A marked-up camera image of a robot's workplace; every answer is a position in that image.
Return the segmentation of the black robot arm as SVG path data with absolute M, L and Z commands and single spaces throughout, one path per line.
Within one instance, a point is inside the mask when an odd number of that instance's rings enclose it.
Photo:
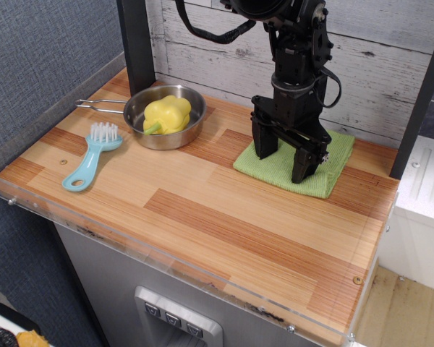
M 227 8 L 262 22 L 268 33 L 275 70 L 273 97 L 252 98 L 252 136 L 261 159 L 282 140 L 295 147 L 292 182 L 298 184 L 327 161 L 331 137 L 320 124 L 326 108 L 327 81 L 338 77 L 326 69 L 332 59 L 324 1 L 224 1 Z

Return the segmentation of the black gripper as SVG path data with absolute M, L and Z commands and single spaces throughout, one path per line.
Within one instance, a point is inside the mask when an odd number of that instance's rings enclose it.
M 301 183 L 315 173 L 328 156 L 331 137 L 320 125 L 325 107 L 325 85 L 308 88 L 293 86 L 290 90 L 274 89 L 273 97 L 256 95 L 251 113 L 252 137 L 259 159 L 278 150 L 278 141 L 296 149 L 292 182 Z

